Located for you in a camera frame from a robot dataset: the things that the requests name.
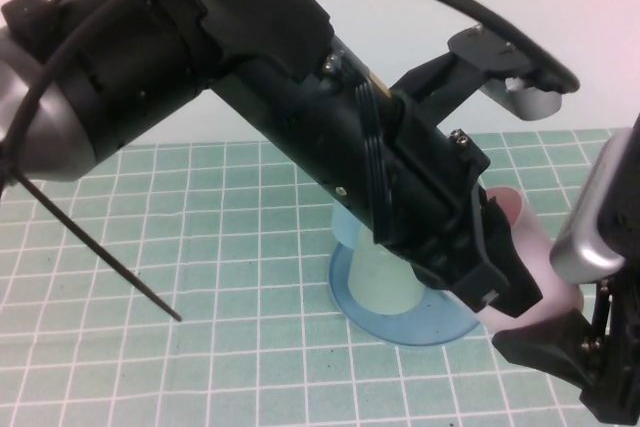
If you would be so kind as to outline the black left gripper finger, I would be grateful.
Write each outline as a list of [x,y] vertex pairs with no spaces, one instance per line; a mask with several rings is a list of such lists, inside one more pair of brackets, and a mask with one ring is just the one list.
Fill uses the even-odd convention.
[[511,318],[525,314],[543,298],[516,249],[514,231],[521,207],[519,194],[488,194],[482,212],[488,258],[508,283],[489,306]]

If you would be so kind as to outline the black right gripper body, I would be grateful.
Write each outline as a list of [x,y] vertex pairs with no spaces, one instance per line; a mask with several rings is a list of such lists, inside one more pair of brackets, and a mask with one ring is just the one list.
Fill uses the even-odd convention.
[[639,420],[639,273],[598,283],[589,336],[593,384],[580,401],[600,422]]

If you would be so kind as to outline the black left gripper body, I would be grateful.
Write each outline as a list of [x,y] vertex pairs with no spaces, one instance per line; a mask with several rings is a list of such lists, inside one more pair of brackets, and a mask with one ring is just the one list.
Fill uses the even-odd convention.
[[427,287],[482,310],[505,290],[484,245],[478,178],[488,157],[465,133],[449,137],[415,113],[404,116],[390,149],[398,161],[394,207],[408,229],[392,251]]

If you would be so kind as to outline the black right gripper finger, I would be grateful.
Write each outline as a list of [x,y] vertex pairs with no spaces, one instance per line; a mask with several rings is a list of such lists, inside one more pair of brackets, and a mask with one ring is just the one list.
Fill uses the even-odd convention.
[[594,385],[592,326],[576,309],[537,324],[493,335],[495,349],[511,364],[534,369],[580,389]]

